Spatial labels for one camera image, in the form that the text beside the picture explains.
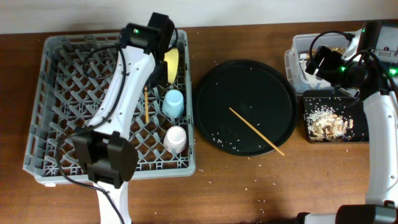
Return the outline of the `wooden chopstick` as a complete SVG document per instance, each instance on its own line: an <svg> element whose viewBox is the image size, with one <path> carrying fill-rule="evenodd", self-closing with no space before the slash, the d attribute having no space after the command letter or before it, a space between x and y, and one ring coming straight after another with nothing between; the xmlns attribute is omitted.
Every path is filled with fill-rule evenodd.
<svg viewBox="0 0 398 224"><path fill-rule="evenodd" d="M145 123L149 122L149 100L148 100L148 86L144 87L144 109L145 109Z"/></svg>
<svg viewBox="0 0 398 224"><path fill-rule="evenodd" d="M273 142L271 142L268 138L266 138L260 131L258 131L252 124L246 121L240 114L235 112L234 109L228 108L235 116L237 116L246 126L248 126L251 130L253 130L259 137L261 137L266 143L268 143L274 150L276 150L282 156L285 156L285 153L282 152Z"/></svg>

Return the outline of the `yellow plastic bowl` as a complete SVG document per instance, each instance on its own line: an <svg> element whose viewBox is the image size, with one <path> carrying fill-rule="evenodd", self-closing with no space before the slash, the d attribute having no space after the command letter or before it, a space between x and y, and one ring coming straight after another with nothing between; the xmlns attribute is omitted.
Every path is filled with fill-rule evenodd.
<svg viewBox="0 0 398 224"><path fill-rule="evenodd" d="M178 48L172 48L170 51L165 53L164 61L167 63L167 81L172 84L178 71L179 52Z"/></svg>

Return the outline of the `light blue plastic cup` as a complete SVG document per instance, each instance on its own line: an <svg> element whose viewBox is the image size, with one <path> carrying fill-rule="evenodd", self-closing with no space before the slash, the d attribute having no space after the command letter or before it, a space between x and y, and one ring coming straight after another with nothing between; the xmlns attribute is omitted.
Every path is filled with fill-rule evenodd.
<svg viewBox="0 0 398 224"><path fill-rule="evenodd" d="M179 118L184 111L183 94L178 90L169 90L165 94L162 112L169 118Z"/></svg>

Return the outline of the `pink and white cup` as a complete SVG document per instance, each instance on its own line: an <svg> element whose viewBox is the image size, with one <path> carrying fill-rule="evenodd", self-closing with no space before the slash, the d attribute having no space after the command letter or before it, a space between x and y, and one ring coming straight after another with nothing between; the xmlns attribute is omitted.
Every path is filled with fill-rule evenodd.
<svg viewBox="0 0 398 224"><path fill-rule="evenodd" d="M178 154L182 152L187 145L187 134L180 126L172 126L166 132L164 137L164 147L167 151L173 151Z"/></svg>

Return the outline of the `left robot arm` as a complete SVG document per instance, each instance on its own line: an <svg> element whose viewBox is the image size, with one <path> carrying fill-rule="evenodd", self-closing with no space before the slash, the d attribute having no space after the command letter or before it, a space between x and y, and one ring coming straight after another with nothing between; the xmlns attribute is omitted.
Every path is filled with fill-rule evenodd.
<svg viewBox="0 0 398 224"><path fill-rule="evenodd" d="M96 190L102 223L130 223L128 183L139 160L129 143L131 121L149 79L164 74L164 55L175 25L153 13L148 25L121 30L118 61L105 98L85 129L71 135L80 167Z"/></svg>

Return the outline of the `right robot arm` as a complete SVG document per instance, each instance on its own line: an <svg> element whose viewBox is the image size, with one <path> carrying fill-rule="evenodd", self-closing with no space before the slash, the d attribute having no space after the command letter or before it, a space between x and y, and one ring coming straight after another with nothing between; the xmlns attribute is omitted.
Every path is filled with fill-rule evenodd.
<svg viewBox="0 0 398 224"><path fill-rule="evenodd" d="M343 54L310 49L306 72L334 88L356 88L369 134L369 186L365 203L336 213L299 213L296 223L397 223L397 24L365 22Z"/></svg>

